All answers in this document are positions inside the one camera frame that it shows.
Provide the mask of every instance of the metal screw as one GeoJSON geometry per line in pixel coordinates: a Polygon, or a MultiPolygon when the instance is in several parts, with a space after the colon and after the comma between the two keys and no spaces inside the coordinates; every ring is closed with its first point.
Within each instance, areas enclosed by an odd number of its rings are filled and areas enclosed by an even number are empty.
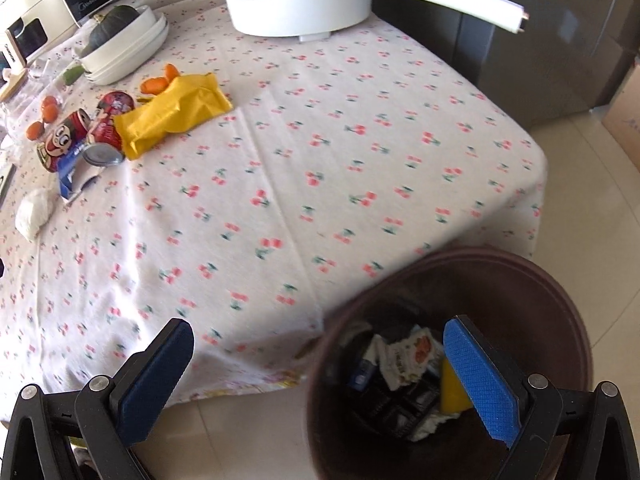
{"type": "Polygon", "coordinates": [[[533,386],[537,390],[544,390],[547,386],[549,386],[549,381],[546,380],[546,377],[541,374],[531,374],[529,376],[529,384],[533,386]]]}
{"type": "Polygon", "coordinates": [[[32,384],[30,384],[29,386],[25,386],[22,389],[22,391],[20,392],[20,396],[24,400],[29,400],[29,399],[33,399],[33,397],[35,397],[37,393],[38,393],[38,389],[32,384]]]}
{"type": "Polygon", "coordinates": [[[618,394],[618,387],[614,383],[609,383],[609,381],[602,383],[600,386],[602,389],[602,393],[607,397],[615,397],[618,394]]]}
{"type": "Polygon", "coordinates": [[[104,375],[98,375],[89,381],[89,389],[92,392],[101,392],[109,386],[109,378],[104,375]]]}

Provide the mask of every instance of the green vegetable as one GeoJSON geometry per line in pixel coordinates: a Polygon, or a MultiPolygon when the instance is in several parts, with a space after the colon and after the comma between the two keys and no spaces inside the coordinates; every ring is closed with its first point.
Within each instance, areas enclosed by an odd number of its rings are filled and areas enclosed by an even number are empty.
{"type": "Polygon", "coordinates": [[[128,5],[113,7],[102,19],[100,19],[100,16],[95,16],[95,19],[98,20],[98,25],[91,31],[89,44],[81,52],[80,57],[88,56],[94,50],[103,46],[138,16],[138,11],[128,5]]]}
{"type": "Polygon", "coordinates": [[[66,86],[71,86],[73,83],[80,79],[80,76],[84,73],[84,67],[82,65],[76,65],[68,70],[65,70],[65,73],[62,75],[62,79],[65,81],[66,86]]]}

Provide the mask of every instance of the green pumpkin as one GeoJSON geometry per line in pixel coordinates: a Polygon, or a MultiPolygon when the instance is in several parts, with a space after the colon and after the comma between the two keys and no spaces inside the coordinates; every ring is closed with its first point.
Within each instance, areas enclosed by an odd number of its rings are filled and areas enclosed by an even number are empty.
{"type": "Polygon", "coordinates": [[[113,7],[103,18],[95,16],[98,25],[91,31],[89,44],[80,53],[80,57],[88,56],[94,50],[103,46],[138,16],[138,11],[128,5],[113,7]]]}

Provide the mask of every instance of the red can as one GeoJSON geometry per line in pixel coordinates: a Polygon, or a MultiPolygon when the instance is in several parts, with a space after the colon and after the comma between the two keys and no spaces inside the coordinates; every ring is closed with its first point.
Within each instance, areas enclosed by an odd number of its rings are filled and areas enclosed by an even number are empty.
{"type": "Polygon", "coordinates": [[[124,160],[122,139],[113,124],[113,117],[135,107],[133,98],[124,92],[109,92],[98,103],[98,117],[87,135],[84,160],[92,166],[115,166],[124,160]]]}
{"type": "Polygon", "coordinates": [[[91,119],[80,108],[62,121],[36,147],[38,158],[47,171],[58,170],[58,159],[66,155],[78,142],[83,142],[91,119]]]}

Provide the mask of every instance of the stacked bowl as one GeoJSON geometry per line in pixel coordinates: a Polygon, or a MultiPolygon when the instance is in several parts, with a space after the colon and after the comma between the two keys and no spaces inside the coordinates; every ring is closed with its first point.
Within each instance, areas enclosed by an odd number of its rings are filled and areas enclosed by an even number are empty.
{"type": "Polygon", "coordinates": [[[169,23],[162,12],[138,7],[138,17],[105,44],[80,58],[86,78],[97,85],[109,85],[132,73],[166,40],[169,23]]]}

